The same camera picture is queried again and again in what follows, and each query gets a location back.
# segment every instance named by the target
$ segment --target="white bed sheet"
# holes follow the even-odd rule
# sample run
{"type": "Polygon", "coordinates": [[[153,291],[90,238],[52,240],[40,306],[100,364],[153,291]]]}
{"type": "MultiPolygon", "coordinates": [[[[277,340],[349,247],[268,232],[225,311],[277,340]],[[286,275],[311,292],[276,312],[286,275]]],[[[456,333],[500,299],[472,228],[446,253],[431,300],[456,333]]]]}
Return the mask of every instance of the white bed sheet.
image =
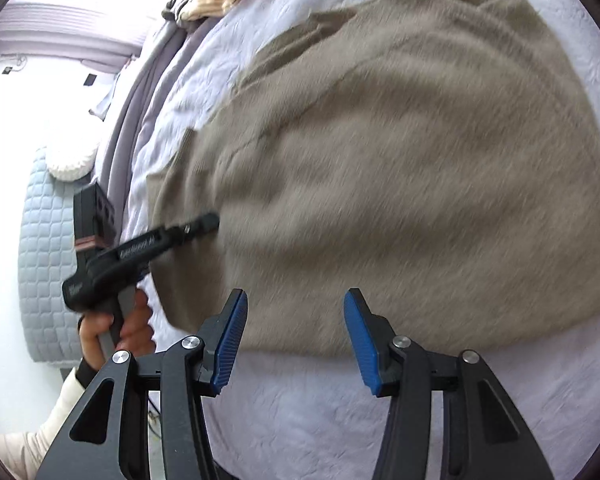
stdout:
{"type": "MultiPolygon", "coordinates": [[[[188,60],[155,129],[143,131],[138,140],[123,237],[147,229],[146,175],[164,167],[187,126],[205,123],[260,47],[311,11],[360,1],[243,0],[221,20],[188,60]]],[[[578,0],[529,1],[570,56],[600,124],[599,29],[578,0]]],[[[184,48],[182,55],[190,56],[189,51],[184,48]]],[[[163,350],[184,334],[166,321],[150,279],[145,286],[163,350]]],[[[534,432],[555,478],[573,478],[600,442],[600,316],[485,357],[534,432]]],[[[387,402],[371,396],[352,360],[242,352],[229,386],[205,408],[214,456],[241,480],[350,480],[371,478],[387,402]]],[[[440,409],[435,397],[431,441],[437,456],[440,409]]],[[[427,478],[436,478],[438,469],[439,460],[431,460],[427,478]]]]}

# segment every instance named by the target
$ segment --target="black cuff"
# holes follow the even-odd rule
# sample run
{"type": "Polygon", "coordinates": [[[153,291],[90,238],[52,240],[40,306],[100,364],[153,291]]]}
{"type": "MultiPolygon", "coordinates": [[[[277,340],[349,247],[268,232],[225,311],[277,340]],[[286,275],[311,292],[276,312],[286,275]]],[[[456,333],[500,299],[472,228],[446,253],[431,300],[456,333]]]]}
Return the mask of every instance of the black cuff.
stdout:
{"type": "Polygon", "coordinates": [[[75,370],[75,378],[78,380],[78,383],[82,385],[82,388],[86,389],[96,375],[97,370],[91,368],[84,358],[82,358],[82,361],[80,361],[80,366],[78,366],[78,369],[75,370]]]}

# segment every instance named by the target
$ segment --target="human hand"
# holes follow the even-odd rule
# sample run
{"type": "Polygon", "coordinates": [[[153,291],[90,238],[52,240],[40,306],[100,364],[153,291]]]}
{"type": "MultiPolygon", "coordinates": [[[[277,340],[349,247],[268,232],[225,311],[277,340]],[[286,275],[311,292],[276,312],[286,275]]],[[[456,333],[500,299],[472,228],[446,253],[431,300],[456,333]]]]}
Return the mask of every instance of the human hand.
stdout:
{"type": "MultiPolygon", "coordinates": [[[[148,298],[144,291],[138,288],[135,290],[135,307],[124,320],[116,350],[128,350],[136,357],[155,352],[155,343],[151,339],[153,329],[148,324],[151,314],[148,298]]],[[[112,323],[113,316],[103,312],[88,312],[82,318],[80,324],[82,355],[84,361],[96,371],[106,362],[97,336],[106,332],[112,323]]]]}

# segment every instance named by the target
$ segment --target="cream jacket sleeve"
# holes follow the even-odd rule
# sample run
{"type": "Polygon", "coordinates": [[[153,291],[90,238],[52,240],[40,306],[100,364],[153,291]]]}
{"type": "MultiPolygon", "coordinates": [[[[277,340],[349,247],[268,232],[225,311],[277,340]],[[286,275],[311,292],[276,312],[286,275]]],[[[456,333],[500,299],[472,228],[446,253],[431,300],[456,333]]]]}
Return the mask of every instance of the cream jacket sleeve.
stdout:
{"type": "Polygon", "coordinates": [[[33,480],[68,414],[84,393],[73,370],[48,420],[35,433],[0,434],[0,460],[18,480],[33,480]]]}

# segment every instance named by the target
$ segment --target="silver bolt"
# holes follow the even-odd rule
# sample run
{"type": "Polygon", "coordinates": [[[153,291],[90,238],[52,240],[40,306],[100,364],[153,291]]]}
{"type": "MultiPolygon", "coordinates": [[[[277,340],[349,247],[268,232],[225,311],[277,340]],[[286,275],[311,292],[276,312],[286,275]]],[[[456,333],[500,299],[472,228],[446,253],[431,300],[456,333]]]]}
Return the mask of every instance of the silver bolt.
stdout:
{"type": "Polygon", "coordinates": [[[200,344],[200,338],[194,335],[182,339],[182,346],[188,350],[195,348],[200,344]]]}
{"type": "Polygon", "coordinates": [[[475,365],[480,360],[480,356],[473,350],[465,350],[462,352],[462,360],[470,365],[475,365]]]}
{"type": "Polygon", "coordinates": [[[126,350],[118,350],[113,354],[113,362],[116,364],[126,363],[129,360],[130,354],[126,350]]]}
{"type": "Polygon", "coordinates": [[[397,335],[393,338],[393,346],[398,348],[409,348],[411,346],[411,339],[405,335],[397,335]]]}

